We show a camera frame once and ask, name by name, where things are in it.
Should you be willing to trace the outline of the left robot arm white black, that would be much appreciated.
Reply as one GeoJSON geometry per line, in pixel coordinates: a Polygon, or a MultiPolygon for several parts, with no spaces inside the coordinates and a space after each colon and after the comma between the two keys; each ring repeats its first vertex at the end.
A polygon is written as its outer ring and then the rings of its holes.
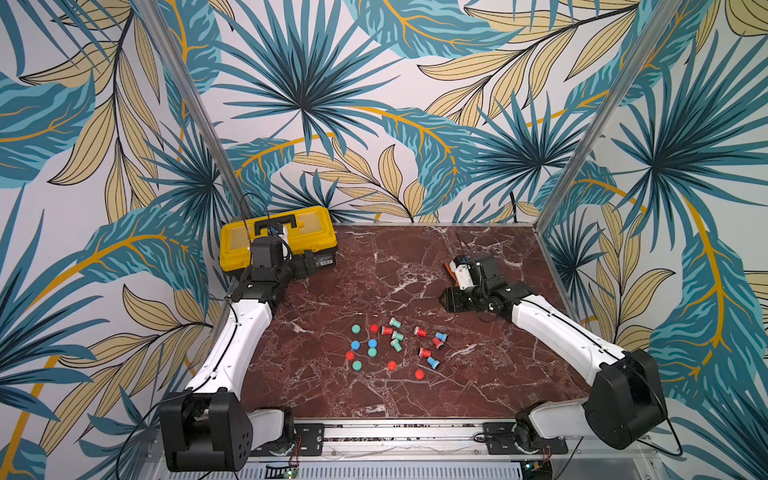
{"type": "Polygon", "coordinates": [[[256,450],[287,451],[296,444],[285,409],[249,413],[241,397],[250,361],[287,287],[316,273],[317,255],[295,253],[282,236],[258,237],[249,252],[209,356],[187,386],[158,407],[171,472],[239,472],[256,450]]]}

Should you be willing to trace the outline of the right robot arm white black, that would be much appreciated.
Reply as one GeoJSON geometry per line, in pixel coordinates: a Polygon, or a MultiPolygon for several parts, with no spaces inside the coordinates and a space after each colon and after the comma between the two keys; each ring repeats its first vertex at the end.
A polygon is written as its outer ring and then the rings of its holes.
{"type": "Polygon", "coordinates": [[[623,450],[668,420],[658,366],[647,352],[630,352],[591,333],[524,283],[450,287],[439,301],[448,312],[492,313],[530,333],[589,385],[586,398],[519,411],[520,449],[534,451],[547,440],[577,436],[623,450]]]}

